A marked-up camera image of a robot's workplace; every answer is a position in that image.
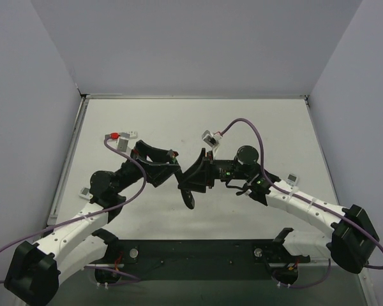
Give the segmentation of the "black tv remote control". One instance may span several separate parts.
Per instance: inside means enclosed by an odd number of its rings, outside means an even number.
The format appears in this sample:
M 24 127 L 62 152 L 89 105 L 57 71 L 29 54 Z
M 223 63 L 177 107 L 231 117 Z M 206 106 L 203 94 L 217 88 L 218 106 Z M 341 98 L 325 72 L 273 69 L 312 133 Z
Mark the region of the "black tv remote control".
M 195 199 L 192 192 L 187 189 L 181 189 L 181 196 L 186 207 L 193 210 L 195 208 Z

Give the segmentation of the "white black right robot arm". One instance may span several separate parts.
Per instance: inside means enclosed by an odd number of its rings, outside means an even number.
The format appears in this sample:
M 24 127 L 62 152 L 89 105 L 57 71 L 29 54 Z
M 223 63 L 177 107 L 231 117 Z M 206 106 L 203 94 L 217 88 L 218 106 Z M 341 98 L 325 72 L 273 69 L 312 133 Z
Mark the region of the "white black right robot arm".
M 368 265 L 379 236 L 366 211 L 313 198 L 295 191 L 286 181 L 261 169 L 259 153 L 245 145 L 232 160 L 215 159 L 211 151 L 202 150 L 198 159 L 183 174 L 179 189 L 205 193 L 216 180 L 228 184 L 242 180 L 237 194 L 265 206 L 285 211 L 321 231 L 317 236 L 290 235 L 286 250 L 293 256 L 331 258 L 350 273 L 360 273 Z

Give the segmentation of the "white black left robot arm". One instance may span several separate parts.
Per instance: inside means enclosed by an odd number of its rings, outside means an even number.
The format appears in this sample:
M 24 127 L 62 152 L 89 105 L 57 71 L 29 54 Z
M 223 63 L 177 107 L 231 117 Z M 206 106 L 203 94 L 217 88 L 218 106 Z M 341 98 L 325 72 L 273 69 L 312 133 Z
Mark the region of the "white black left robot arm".
M 4 287 L 28 305 L 46 305 L 59 286 L 87 264 L 116 259 L 118 246 L 104 229 L 130 202 L 121 191 L 142 180 L 154 187 L 180 171 L 173 150 L 138 141 L 116 171 L 96 171 L 90 178 L 92 198 L 70 220 L 31 244 L 22 242 L 14 252 Z

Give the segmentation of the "long white remote control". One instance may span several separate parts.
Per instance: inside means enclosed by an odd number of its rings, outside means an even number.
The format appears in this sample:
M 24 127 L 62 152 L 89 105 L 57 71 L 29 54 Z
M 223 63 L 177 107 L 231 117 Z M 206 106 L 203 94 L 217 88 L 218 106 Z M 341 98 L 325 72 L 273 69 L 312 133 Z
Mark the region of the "long white remote control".
M 106 134 L 104 136 L 104 139 L 107 139 L 107 140 L 117 140 L 120 137 L 124 137 L 124 138 L 127 138 L 129 140 L 137 139 L 138 138 L 138 133 L 136 131 L 113 132 L 113 133 Z

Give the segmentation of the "small white remote left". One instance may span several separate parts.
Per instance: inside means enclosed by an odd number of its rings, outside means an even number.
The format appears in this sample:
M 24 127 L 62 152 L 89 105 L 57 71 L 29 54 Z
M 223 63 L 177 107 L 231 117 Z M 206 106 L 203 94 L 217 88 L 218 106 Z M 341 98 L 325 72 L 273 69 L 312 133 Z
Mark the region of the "small white remote left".
M 92 198 L 92 195 L 89 192 L 89 188 L 86 188 L 86 187 L 82 188 L 79 192 L 79 197 L 89 201 Z

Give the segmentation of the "small white remote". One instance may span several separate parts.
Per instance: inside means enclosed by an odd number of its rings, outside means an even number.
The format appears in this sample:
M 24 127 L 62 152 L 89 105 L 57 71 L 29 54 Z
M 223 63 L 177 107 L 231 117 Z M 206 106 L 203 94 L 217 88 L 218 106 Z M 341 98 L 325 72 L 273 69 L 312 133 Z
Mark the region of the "small white remote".
M 89 188 L 86 188 L 86 187 L 82 188 L 79 192 L 79 197 L 89 201 L 92 198 L 92 195 L 89 192 Z
M 297 185 L 298 180 L 299 180 L 299 177 L 293 173 L 290 173 L 287 176 L 287 183 L 288 183 L 288 185 L 290 185 L 292 187 Z

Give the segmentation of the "small white remote right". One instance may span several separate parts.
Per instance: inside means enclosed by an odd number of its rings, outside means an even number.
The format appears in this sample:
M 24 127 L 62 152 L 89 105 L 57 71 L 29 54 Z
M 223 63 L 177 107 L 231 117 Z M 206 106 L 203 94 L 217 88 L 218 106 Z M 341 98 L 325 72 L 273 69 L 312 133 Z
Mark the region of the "small white remote right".
M 287 183 L 288 183 L 288 185 L 290 185 L 292 187 L 297 185 L 298 180 L 299 180 L 299 177 L 293 173 L 290 173 L 287 176 Z

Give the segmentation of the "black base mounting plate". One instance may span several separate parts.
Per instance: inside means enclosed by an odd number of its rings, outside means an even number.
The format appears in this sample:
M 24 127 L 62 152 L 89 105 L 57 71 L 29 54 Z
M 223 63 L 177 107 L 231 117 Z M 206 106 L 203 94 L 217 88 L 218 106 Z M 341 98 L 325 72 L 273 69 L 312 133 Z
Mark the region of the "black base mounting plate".
M 100 264 L 118 266 L 123 276 L 95 270 L 97 282 L 268 280 L 271 266 L 309 263 L 293 256 L 279 238 L 245 240 L 117 240 Z

